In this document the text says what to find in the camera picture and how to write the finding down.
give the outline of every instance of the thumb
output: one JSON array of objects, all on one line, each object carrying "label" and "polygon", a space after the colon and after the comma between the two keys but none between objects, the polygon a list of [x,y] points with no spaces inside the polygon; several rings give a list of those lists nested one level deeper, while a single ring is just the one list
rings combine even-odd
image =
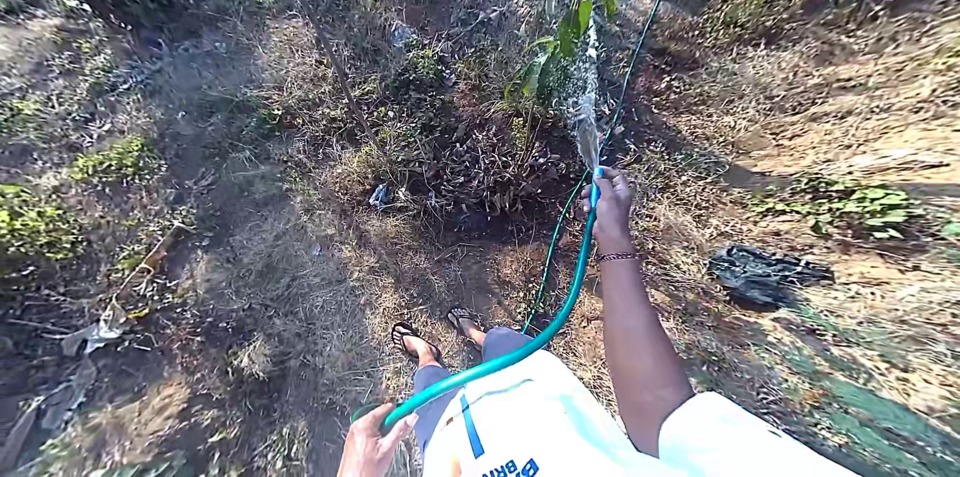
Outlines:
[{"label": "thumb", "polygon": [[410,413],[401,422],[394,424],[390,432],[380,439],[381,452],[393,452],[393,450],[397,448],[397,444],[399,444],[401,440],[403,440],[403,437],[410,432],[410,429],[417,424],[418,418],[419,416],[416,413]]},{"label": "thumb", "polygon": [[600,189],[600,198],[610,198],[614,194],[614,183],[610,182],[610,179],[604,177],[597,177],[594,175],[593,184]]}]

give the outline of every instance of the wrist bracelet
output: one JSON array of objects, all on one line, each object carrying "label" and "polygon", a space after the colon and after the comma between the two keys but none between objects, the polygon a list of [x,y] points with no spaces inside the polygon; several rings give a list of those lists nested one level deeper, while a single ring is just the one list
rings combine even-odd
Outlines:
[{"label": "wrist bracelet", "polygon": [[600,254],[597,262],[612,262],[614,260],[642,260],[641,252],[616,252],[614,254]]}]

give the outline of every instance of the soil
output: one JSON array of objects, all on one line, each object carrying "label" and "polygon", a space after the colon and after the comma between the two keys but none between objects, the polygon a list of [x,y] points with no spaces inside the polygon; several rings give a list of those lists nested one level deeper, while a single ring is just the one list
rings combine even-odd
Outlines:
[{"label": "soil", "polygon": [[[486,326],[532,318],[532,332],[552,318],[583,238],[578,213],[534,297],[581,166],[555,113],[503,100],[536,39],[533,8],[308,1],[383,152],[359,131],[294,0],[196,0],[184,25],[149,33],[108,27],[74,0],[0,18],[0,176],[55,201],[82,237],[69,259],[18,258],[4,273],[0,438],[23,445],[0,470],[332,475],[354,410],[410,392],[395,322],[462,370],[479,356],[450,329],[451,305]],[[616,1],[603,29],[605,119],[653,3]],[[936,233],[960,220],[957,69],[943,50],[953,24],[877,48],[872,36],[918,29],[927,9],[896,8],[897,22],[867,21],[857,38],[807,6],[807,23],[718,44],[704,23],[714,6],[664,0],[605,155],[638,190],[630,224],[651,299],[695,389],[861,474],[953,474],[960,267],[955,235]],[[393,42],[408,30],[419,45]],[[424,54],[454,83],[397,96],[390,86]],[[422,126],[425,113],[439,121]],[[517,123],[528,143],[508,150]],[[461,125],[479,169],[450,160]],[[134,136],[156,157],[149,173],[67,176],[78,156]],[[518,152],[542,160],[509,159]],[[438,166],[445,180],[432,177]],[[930,229],[899,243],[822,236],[801,216],[747,209],[750,193],[814,172],[902,188]],[[440,189],[463,176],[493,184]],[[367,199],[381,183],[391,200],[379,210]],[[524,183],[535,193],[491,207]],[[706,270],[732,242],[826,263],[837,283],[804,289],[793,308],[738,307]],[[141,260],[156,271],[143,274]],[[583,286],[550,349],[616,414],[598,273]],[[129,317],[122,336],[65,354],[62,338],[112,303]],[[17,437],[35,401],[36,422]],[[405,440],[391,474],[419,474],[415,445]]]}]

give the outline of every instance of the stick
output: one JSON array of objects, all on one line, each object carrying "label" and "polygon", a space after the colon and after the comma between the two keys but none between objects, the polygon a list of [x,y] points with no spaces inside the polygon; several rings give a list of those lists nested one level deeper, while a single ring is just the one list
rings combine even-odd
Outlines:
[{"label": "stick", "polygon": [[65,329],[64,327],[58,327],[56,325],[44,325],[43,323],[34,323],[32,321],[27,321],[26,319],[6,319],[5,322],[7,322],[8,324],[27,325],[28,327],[37,327],[40,329],[50,329],[51,331],[56,331],[58,333],[70,334],[73,332],[70,329]]},{"label": "stick", "polygon": [[346,95],[346,105],[349,106],[350,111],[360,123],[360,127],[363,127],[366,137],[369,138],[373,146],[376,147],[379,152],[383,152],[383,149],[380,148],[380,143],[377,141],[377,136],[374,135],[374,131],[371,130],[370,125],[367,124],[366,117],[360,113],[360,108],[357,107],[356,100],[354,100],[354,95],[351,93],[351,88],[347,84],[347,72],[344,70],[344,65],[341,64],[340,59],[333,54],[333,46],[330,43],[330,36],[320,24],[320,20],[318,19],[316,13],[314,13],[310,3],[307,2],[307,0],[297,1],[300,4],[300,8],[303,9],[303,13],[306,14],[307,19],[310,20],[310,24],[313,26],[314,32],[317,33],[318,45],[323,47],[323,53],[326,54],[326,58],[329,59],[330,65],[333,66],[333,71],[336,73],[337,80],[340,82],[340,89],[342,89],[343,94]]}]

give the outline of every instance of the dead branch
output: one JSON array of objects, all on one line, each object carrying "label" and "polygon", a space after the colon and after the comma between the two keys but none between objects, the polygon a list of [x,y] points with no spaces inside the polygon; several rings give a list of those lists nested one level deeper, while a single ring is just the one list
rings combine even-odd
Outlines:
[{"label": "dead branch", "polygon": [[330,43],[330,35],[321,25],[320,20],[314,12],[313,7],[310,6],[310,3],[307,2],[307,0],[297,1],[299,2],[300,7],[303,9],[303,13],[306,14],[307,19],[310,21],[310,24],[313,26],[313,30],[317,33],[318,45],[323,47],[323,53],[326,54],[326,58],[329,59],[330,65],[333,66],[333,71],[336,73],[337,80],[340,82],[340,88],[342,89],[343,94],[346,95],[346,105],[349,106],[350,111],[353,112],[357,122],[359,122],[360,126],[363,127],[364,132],[366,132],[366,137],[370,140],[373,146],[376,147],[379,152],[383,152],[383,149],[380,148],[380,144],[377,141],[377,136],[374,135],[374,131],[367,123],[366,117],[360,113],[360,108],[357,107],[356,100],[354,100],[354,95],[351,93],[350,85],[347,84],[347,71],[344,70],[344,65],[340,62],[340,59],[338,59],[333,53],[333,46]]}]

